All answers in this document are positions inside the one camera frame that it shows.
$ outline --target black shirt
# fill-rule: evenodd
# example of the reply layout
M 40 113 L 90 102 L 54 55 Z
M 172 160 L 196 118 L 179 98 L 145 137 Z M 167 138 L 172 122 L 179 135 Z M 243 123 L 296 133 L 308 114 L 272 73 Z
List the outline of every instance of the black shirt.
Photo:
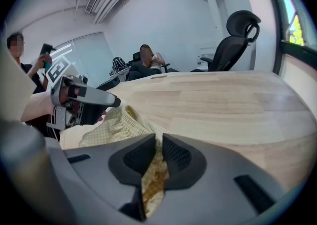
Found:
M 25 73 L 28 73 L 29 70 L 31 69 L 32 65 L 31 64 L 22 64 L 21 63 L 21 68 Z M 36 89 L 34 90 L 33 94 L 45 92 L 44 87 L 42 86 L 42 83 L 40 81 L 40 77 L 37 73 L 35 73 L 32 77 L 33 82 L 36 84 Z
M 31 69 L 32 65 L 31 64 L 22 64 L 21 63 L 21 68 L 25 73 L 28 73 L 28 71 Z M 42 86 L 42 83 L 40 81 L 39 75 L 36 73 L 32 77 L 33 82 L 36 84 L 36 89 L 34 90 L 33 94 L 45 92 L 44 87 Z M 32 119 L 30 121 L 27 121 L 26 123 L 28 125 L 31 125 L 35 128 L 37 128 L 45 137 L 50 137 L 47 127 L 46 127 L 46 122 L 48 122 L 49 115 L 43 115 L 41 117 L 37 117 L 35 119 Z

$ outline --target yellow checkered cloth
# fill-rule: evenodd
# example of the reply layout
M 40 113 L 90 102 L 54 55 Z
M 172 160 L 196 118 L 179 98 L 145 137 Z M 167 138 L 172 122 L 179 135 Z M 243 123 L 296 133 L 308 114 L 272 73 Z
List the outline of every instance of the yellow checkered cloth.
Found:
M 169 132 L 121 102 L 118 108 L 111 108 L 102 124 L 86 133 L 79 143 L 79 147 L 90 147 L 148 133 L 156 134 L 156 155 L 142 177 L 143 203 L 147 217 L 151 216 L 163 199 L 163 186 L 168 179 L 168 172 L 166 162 L 162 161 L 162 135 Z

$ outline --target wooden table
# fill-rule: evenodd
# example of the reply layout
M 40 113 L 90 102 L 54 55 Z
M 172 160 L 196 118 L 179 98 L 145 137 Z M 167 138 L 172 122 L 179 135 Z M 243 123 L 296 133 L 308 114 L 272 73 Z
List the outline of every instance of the wooden table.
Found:
M 314 165 L 316 120 L 273 73 L 160 74 L 120 83 L 109 92 L 171 133 L 239 152 L 286 189 L 303 182 Z M 76 147 L 81 137 L 75 141 L 75 135 L 95 127 L 67 130 L 61 146 Z

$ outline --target chair headrest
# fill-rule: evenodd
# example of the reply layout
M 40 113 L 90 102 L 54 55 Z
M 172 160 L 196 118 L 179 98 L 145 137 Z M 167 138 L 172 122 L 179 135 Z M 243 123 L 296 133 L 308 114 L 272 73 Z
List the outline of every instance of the chair headrest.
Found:
M 258 23 L 260 22 L 260 18 L 250 11 L 237 11 L 229 16 L 227 20 L 227 30 L 231 36 L 243 36 L 248 38 L 248 34 L 255 27 L 257 34 L 255 37 L 249 39 L 249 42 L 253 42 L 258 37 L 258 31 L 260 30 Z

